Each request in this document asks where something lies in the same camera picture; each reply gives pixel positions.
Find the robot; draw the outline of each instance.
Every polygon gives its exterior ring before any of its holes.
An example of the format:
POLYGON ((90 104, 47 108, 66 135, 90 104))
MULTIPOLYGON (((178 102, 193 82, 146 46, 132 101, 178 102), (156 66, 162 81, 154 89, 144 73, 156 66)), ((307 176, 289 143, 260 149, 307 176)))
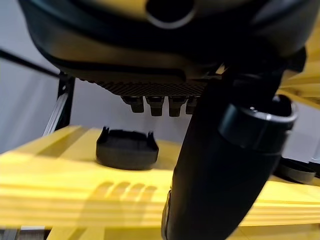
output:
POLYGON ((277 165, 298 116, 277 89, 301 72, 320 0, 20 0, 40 53, 135 113, 192 114, 164 240, 224 240, 277 165))

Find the black cable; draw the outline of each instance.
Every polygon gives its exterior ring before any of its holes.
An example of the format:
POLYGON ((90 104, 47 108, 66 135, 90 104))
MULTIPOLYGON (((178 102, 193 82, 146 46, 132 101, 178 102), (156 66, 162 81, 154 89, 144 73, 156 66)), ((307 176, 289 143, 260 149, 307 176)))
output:
POLYGON ((55 78, 59 77, 59 75, 54 73, 53 71, 50 71, 48 69, 45 69, 42 66, 39 66, 39 65, 36 65, 36 64, 34 64, 32 62, 24 60, 24 59, 22 59, 22 58, 20 58, 18 56, 15 56, 15 55, 13 55, 13 54, 11 54, 9 52, 4 51, 2 49, 0 49, 0 58, 3 58, 3 59, 8 60, 10 62, 16 63, 18 65, 27 67, 29 69, 33 69, 33 70, 38 71, 40 73, 47 74, 47 75, 55 77, 55 78))

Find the yellow wooden board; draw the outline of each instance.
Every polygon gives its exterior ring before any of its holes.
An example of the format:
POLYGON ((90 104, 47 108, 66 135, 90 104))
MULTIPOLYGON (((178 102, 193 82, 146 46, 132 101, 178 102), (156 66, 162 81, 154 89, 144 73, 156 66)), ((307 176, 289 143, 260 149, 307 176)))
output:
MULTIPOLYGON (((238 227, 227 240, 319 240, 318 224, 238 227)), ((163 240, 159 227, 54 227, 48 240, 163 240)))
POLYGON ((307 62, 303 72, 284 79, 280 89, 293 100, 320 109, 320 14, 306 50, 307 62))
MULTIPOLYGON (((96 163, 100 129, 70 126, 0 155, 0 225, 158 228, 180 145, 158 141, 155 169, 96 163)), ((320 223, 320 186, 272 177, 241 226, 320 223)))

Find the black cylinder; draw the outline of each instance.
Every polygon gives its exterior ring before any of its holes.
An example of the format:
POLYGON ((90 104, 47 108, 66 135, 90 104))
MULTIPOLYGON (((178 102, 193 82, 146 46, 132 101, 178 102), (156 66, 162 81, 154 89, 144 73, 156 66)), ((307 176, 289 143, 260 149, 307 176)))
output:
POLYGON ((230 103, 227 92, 209 84, 192 116, 163 214, 167 240, 226 239, 273 172, 297 118, 285 96, 263 112, 230 103))

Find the gray background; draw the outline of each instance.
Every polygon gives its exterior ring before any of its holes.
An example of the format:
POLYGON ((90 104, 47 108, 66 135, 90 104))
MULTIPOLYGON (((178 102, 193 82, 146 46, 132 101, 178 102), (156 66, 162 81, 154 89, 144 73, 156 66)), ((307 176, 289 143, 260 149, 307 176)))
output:
MULTIPOLYGON (((47 62, 33 46, 21 10, 15 0, 0 1, 0 48, 47 67, 47 62)), ((56 101, 58 83, 51 77, 0 59, 0 153, 40 137, 56 101)), ((320 138, 320 111, 298 103, 300 117, 294 127, 284 156, 307 162, 313 157, 320 138)), ((181 143, 190 116, 181 110, 179 118, 168 117, 168 102, 162 117, 152 117, 149 106, 145 113, 134 114, 103 88, 76 81, 72 125, 101 128, 154 131, 158 139, 181 143)))

